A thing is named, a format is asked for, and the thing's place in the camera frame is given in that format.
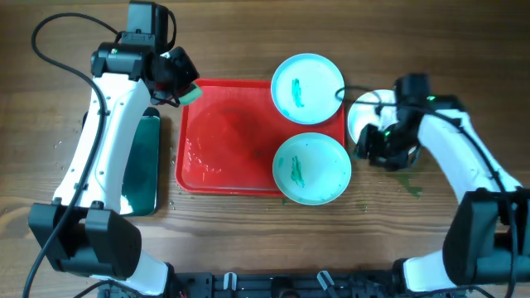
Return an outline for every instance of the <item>wood grain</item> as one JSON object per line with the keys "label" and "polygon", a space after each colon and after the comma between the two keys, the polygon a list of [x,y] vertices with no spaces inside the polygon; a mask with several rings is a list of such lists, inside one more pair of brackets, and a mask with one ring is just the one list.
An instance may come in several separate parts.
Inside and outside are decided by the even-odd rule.
{"label": "wood grain", "polygon": [[[35,202],[49,202],[70,164],[89,87],[40,60],[35,25],[58,12],[82,12],[124,28],[123,1],[1,1],[0,297],[20,296],[39,247],[27,227]],[[333,60],[349,83],[389,88],[406,73],[431,74],[434,90],[458,94],[498,161],[530,183],[530,4],[524,1],[179,1],[177,44],[204,78],[270,79],[291,55]],[[112,33],[85,20],[54,21],[41,50],[89,74],[89,58]],[[441,247],[456,202],[428,154],[406,173],[353,161],[346,192],[331,204],[190,195],[173,178],[181,111],[160,108],[161,210],[132,219],[143,247],[179,272],[313,272],[389,268],[400,257]],[[420,199],[410,187],[422,187]],[[71,297],[84,278],[47,262],[32,294]],[[501,296],[504,287],[490,289]],[[516,296],[530,296],[518,285]]]}

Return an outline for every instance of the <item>plastic tray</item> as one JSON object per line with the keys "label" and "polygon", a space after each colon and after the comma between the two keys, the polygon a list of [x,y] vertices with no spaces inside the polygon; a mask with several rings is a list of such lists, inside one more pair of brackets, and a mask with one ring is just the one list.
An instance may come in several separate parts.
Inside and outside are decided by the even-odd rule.
{"label": "plastic tray", "polygon": [[203,95],[182,109],[175,178],[192,193],[282,195],[272,160],[288,138],[319,132],[345,145],[344,106],[330,119],[301,125],[284,118],[271,82],[198,79]]}

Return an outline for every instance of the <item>green smear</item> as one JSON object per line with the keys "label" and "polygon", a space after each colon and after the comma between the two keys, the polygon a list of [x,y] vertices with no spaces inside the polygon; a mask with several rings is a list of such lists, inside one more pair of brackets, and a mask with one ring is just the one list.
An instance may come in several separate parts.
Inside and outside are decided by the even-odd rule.
{"label": "green smear", "polygon": [[292,100],[295,101],[295,105],[297,108],[303,108],[304,104],[301,102],[301,88],[300,88],[300,80],[294,79],[292,81]]}
{"label": "green smear", "polygon": [[296,185],[298,185],[298,182],[300,182],[301,187],[306,187],[306,183],[301,177],[301,163],[298,161],[298,156],[294,156],[292,158],[291,179],[296,182]]}
{"label": "green smear", "polygon": [[393,175],[392,178],[395,178],[409,194],[413,195],[416,199],[421,199],[423,188],[420,186],[411,186],[410,179],[413,176],[413,173],[401,172],[398,175]]}
{"label": "green smear", "polygon": [[368,205],[363,200],[357,202],[357,206],[359,206],[359,210],[362,212],[366,213],[368,211]]}

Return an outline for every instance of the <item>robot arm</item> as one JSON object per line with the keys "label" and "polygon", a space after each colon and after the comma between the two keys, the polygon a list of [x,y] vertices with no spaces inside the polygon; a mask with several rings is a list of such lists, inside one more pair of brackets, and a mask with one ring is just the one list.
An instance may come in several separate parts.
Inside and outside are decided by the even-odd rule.
{"label": "robot arm", "polygon": [[[471,126],[468,113],[458,109],[442,109],[436,112],[460,120],[460,125],[479,144],[489,162],[499,173],[506,191],[515,191],[517,187],[521,186],[489,153]],[[485,188],[493,192],[500,191],[499,186],[491,178],[491,173],[489,173],[484,160],[470,144],[470,141],[445,120],[432,115],[423,116],[417,138],[420,144],[438,162],[453,191],[455,191],[458,203],[462,201],[467,191],[475,191],[478,188]]]}
{"label": "robot arm", "polygon": [[[449,118],[460,120],[460,125],[479,144],[494,169],[499,173],[499,178],[506,191],[516,191],[521,186],[512,176],[506,173],[489,153],[471,126],[468,113],[458,109],[438,110],[437,112]],[[484,160],[475,147],[470,144],[470,141],[464,135],[445,120],[432,115],[423,116],[417,136],[420,144],[438,162],[453,188],[459,204],[467,192],[474,192],[477,189],[485,189],[489,192],[500,191],[499,186],[492,179],[491,173],[489,173]],[[508,260],[504,261],[508,261],[504,265],[509,269],[509,255]],[[406,260],[403,264],[403,275],[407,289],[410,291],[434,291],[456,286],[446,272],[442,250],[428,254],[425,257],[414,257]]]}
{"label": "robot arm", "polygon": [[[172,47],[166,36],[168,16],[174,19],[163,6],[131,2],[122,43],[104,42],[94,52],[91,71],[106,110],[100,110],[93,91],[74,159],[53,203],[34,204],[28,219],[44,247],[75,190],[82,188],[68,223],[46,251],[50,264],[61,272],[113,279],[146,296],[168,296],[173,287],[168,281],[174,281],[174,272],[171,265],[142,251],[140,232],[119,216],[128,155],[150,102],[178,106],[200,96],[192,84],[199,74],[184,50],[177,47],[164,53]],[[104,125],[94,162],[88,165],[86,183],[78,185],[101,113],[105,114]]]}
{"label": "robot arm", "polygon": [[[395,171],[410,166],[411,148],[425,147],[445,173],[459,203],[443,249],[400,265],[404,286],[419,292],[508,282],[513,240],[509,233],[495,233],[496,224],[501,218],[501,223],[508,225],[511,210],[506,199],[517,205],[517,240],[526,244],[528,191],[489,153],[455,96],[431,95],[424,74],[399,79],[394,95],[389,104],[396,111],[393,123],[383,127],[378,123],[388,121],[372,121],[366,125],[356,155]],[[386,117],[384,109],[374,108],[370,117]],[[498,175],[503,190],[494,175]],[[519,281],[528,281],[530,267],[526,262],[530,259],[524,245],[519,247],[516,275]]]}

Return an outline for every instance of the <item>white bowl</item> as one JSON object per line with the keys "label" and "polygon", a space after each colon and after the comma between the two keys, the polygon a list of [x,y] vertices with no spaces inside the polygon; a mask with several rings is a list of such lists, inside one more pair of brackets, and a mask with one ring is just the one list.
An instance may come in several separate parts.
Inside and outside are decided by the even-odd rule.
{"label": "white bowl", "polygon": [[[379,99],[383,103],[396,103],[392,90],[375,90],[361,95],[357,101],[378,103]],[[396,107],[383,107],[380,116],[375,113],[377,105],[354,103],[348,111],[348,133],[357,144],[363,128],[368,124],[373,124],[379,129],[386,129],[390,125],[397,123]]]}
{"label": "white bowl", "polygon": [[307,132],[280,146],[272,163],[272,175],[287,198],[300,204],[326,204],[348,186],[351,162],[335,139]]}
{"label": "white bowl", "polygon": [[285,118],[300,124],[317,124],[337,112],[342,95],[337,99],[335,92],[344,86],[339,69],[325,57],[294,55],[272,77],[272,101]]}

